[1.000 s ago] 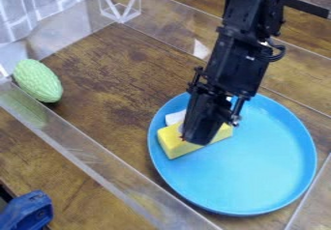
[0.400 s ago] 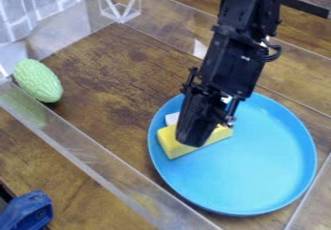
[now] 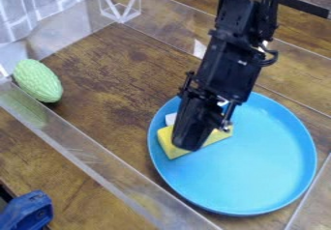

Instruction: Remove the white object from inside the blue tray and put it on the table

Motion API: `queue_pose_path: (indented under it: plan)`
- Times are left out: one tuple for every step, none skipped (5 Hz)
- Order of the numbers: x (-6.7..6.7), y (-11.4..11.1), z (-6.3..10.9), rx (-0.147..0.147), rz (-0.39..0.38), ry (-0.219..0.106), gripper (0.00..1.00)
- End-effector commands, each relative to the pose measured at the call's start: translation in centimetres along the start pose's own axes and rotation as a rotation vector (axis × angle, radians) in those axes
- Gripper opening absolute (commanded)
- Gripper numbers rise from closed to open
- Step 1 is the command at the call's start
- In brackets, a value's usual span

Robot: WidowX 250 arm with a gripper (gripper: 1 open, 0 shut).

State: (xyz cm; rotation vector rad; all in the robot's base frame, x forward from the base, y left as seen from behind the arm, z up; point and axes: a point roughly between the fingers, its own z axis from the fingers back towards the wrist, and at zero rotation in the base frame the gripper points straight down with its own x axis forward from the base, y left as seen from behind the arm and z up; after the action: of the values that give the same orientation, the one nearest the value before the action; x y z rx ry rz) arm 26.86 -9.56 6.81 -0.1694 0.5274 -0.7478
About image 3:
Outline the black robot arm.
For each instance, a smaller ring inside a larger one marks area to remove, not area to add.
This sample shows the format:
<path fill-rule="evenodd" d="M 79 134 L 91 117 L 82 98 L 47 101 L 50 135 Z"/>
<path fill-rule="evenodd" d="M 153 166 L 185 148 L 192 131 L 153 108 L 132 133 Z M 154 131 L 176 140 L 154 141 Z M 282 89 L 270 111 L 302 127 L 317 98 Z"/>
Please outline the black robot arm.
<path fill-rule="evenodd" d="M 279 0 L 219 0 L 215 29 L 200 68 L 188 73 L 172 133 L 176 147 L 196 151 L 215 129 L 227 131 L 260 70 L 278 60 L 274 39 Z"/>

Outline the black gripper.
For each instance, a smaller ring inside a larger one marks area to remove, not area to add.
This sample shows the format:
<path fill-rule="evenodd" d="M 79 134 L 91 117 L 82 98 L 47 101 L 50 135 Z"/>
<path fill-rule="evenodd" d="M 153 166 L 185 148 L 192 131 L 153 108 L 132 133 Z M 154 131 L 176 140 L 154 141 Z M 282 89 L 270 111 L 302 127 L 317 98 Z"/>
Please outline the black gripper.
<path fill-rule="evenodd" d="M 188 72 L 179 96 L 181 103 L 172 143 L 195 152 L 215 129 L 228 130 L 236 107 L 247 102 L 266 54 L 246 37 L 209 32 L 203 63 Z"/>

